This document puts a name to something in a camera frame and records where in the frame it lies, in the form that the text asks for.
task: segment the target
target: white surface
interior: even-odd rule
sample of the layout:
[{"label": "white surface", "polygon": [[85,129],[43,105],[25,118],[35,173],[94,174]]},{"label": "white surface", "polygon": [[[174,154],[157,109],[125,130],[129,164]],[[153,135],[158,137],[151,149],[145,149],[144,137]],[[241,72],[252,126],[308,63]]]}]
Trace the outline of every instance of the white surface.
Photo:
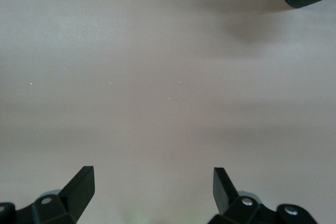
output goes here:
[{"label": "white surface", "polygon": [[0,201],[93,165],[78,223],[205,224],[213,167],[334,223],[336,0],[0,0]]}]

